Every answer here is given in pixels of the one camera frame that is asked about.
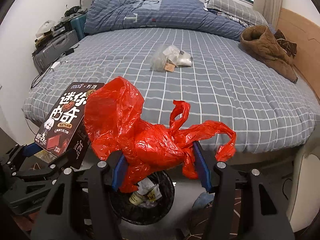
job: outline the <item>wooden headboard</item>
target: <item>wooden headboard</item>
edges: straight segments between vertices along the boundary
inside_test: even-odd
[[[305,17],[281,8],[277,29],[287,40],[297,43],[294,64],[320,98],[320,27]]]

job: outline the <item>gray plaid bed sheet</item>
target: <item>gray plaid bed sheet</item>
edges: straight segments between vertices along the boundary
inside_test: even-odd
[[[193,56],[192,67],[174,73],[150,70],[156,49],[174,44]],[[305,143],[320,118],[320,106],[299,79],[293,84],[250,57],[240,44],[213,34],[169,28],[125,29],[87,36],[61,66],[47,73],[25,100],[25,117],[42,123],[73,81],[109,82],[123,76],[145,99],[142,119],[168,127],[172,101],[191,104],[182,128],[205,120],[236,131],[238,152],[253,153]],[[228,141],[218,135],[201,141],[215,149]]]

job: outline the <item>brown cookie box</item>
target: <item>brown cookie box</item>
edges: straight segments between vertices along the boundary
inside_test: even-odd
[[[90,140],[83,124],[87,97],[104,83],[73,82],[62,93],[39,128],[35,142],[53,156],[75,150],[73,167],[79,169]]]

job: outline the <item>red plastic bag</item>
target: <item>red plastic bag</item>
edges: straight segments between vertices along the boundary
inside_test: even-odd
[[[122,192],[138,190],[134,184],[146,176],[181,163],[183,174],[197,179],[192,143],[217,133],[227,134],[230,141],[219,147],[216,159],[226,161],[234,155],[236,133],[222,122],[208,120],[179,129],[188,119],[189,103],[173,101],[170,128],[142,120],[143,103],[140,92],[126,79],[117,77],[91,94],[84,110],[84,125],[96,155],[106,160],[111,152],[122,150],[129,163]]]

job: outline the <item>metal screw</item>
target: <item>metal screw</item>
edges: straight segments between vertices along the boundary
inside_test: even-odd
[[[252,173],[254,176],[258,176],[258,175],[260,174],[260,171],[257,170],[257,169],[253,169],[253,170],[251,171],[251,173]]]
[[[106,165],[107,165],[107,163],[104,162],[104,161],[98,162],[98,167],[99,168],[104,168]]]
[[[218,162],[217,163],[217,167],[220,168],[220,169],[224,169],[227,165],[223,162]]]
[[[72,169],[71,169],[71,168],[66,168],[66,169],[64,169],[64,171],[63,171],[63,173],[66,174],[66,175],[70,174],[71,172],[72,172]]]

